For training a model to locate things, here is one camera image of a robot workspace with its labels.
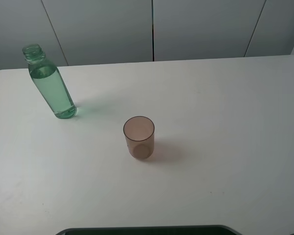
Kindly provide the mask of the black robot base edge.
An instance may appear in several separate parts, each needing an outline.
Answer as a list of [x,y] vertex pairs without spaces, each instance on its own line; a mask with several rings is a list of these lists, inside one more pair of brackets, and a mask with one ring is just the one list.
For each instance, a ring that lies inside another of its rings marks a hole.
[[158,226],[118,228],[70,228],[59,235],[238,235],[239,232],[224,225]]

